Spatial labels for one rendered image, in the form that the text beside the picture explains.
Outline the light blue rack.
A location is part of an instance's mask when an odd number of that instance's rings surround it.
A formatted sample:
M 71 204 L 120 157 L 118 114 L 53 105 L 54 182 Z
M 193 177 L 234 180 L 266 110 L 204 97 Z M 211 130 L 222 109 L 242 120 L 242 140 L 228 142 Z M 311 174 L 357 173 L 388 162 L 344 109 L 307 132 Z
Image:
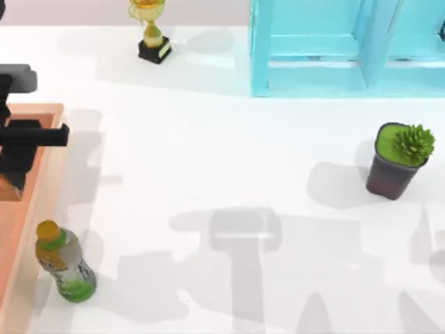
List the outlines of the light blue rack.
M 250 0 L 257 97 L 445 97 L 445 0 Z

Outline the shallow salmon box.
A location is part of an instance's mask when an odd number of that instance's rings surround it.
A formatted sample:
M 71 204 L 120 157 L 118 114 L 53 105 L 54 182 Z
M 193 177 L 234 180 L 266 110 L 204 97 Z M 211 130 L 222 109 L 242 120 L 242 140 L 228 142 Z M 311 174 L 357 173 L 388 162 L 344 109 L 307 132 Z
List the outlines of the shallow salmon box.
M 18 201 L 3 199 L 0 178 L 0 332 L 29 320 L 40 268 L 35 228 L 53 216 L 65 156 L 65 148 L 39 148 Z

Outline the grey rounded box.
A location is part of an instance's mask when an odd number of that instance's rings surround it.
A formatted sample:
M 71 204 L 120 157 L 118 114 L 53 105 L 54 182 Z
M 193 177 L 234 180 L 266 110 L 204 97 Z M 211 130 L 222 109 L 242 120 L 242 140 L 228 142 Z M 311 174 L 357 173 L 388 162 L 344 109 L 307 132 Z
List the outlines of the grey rounded box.
M 38 89 L 38 75 L 27 64 L 0 64 L 0 76 L 9 75 L 9 93 L 32 93 Z

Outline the green plant in dark pot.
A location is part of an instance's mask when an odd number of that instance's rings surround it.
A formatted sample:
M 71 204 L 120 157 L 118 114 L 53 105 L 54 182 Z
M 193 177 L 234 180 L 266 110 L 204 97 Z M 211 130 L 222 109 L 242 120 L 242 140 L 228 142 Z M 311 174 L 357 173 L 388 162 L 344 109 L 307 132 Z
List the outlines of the green plant in dark pot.
M 375 154 L 366 189 L 390 200 L 399 199 L 435 149 L 435 137 L 423 125 L 387 122 L 374 142 Z

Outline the gold trophy with black base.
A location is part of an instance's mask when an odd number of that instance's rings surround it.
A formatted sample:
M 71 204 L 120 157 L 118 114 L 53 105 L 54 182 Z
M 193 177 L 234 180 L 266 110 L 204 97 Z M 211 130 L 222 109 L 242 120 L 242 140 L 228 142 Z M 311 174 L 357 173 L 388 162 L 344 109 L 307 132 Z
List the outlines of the gold trophy with black base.
M 165 4 L 166 0 L 129 0 L 129 15 L 147 23 L 138 43 L 138 57 L 150 63 L 161 64 L 172 51 L 169 38 L 156 25 Z

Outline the green and orange bottle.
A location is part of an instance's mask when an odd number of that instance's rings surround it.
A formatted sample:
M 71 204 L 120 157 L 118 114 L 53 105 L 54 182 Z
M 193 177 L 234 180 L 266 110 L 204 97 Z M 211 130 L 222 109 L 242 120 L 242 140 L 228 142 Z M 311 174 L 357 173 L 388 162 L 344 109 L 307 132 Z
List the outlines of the green and orange bottle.
M 71 303 L 88 300 L 96 291 L 97 278 L 84 260 L 78 237 L 52 220 L 40 222 L 36 234 L 35 256 L 53 277 L 58 293 Z

